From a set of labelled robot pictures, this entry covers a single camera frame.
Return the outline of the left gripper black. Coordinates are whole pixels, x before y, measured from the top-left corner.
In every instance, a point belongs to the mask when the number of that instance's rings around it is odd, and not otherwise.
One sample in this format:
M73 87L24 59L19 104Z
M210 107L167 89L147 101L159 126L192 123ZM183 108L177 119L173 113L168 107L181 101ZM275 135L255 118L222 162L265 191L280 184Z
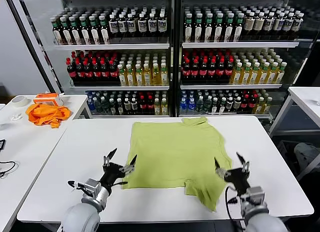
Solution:
M124 178L124 176L129 175L135 169L137 155L135 155L131 162L124 167L110 162L116 151L117 148L112 150L107 156L103 157L102 168L104 174L99 180L102 186L112 186L118 178Z

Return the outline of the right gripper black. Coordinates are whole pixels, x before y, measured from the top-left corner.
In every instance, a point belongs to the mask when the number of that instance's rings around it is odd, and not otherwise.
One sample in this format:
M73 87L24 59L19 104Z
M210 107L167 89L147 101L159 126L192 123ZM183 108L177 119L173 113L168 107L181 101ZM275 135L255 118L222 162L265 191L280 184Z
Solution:
M214 158L215 172L220 178L224 178L225 182L232 183L238 194L245 194L246 190L250 188L248 183L250 162L246 161L238 152L236 154L242 164L242 168L226 171L220 167L217 159Z

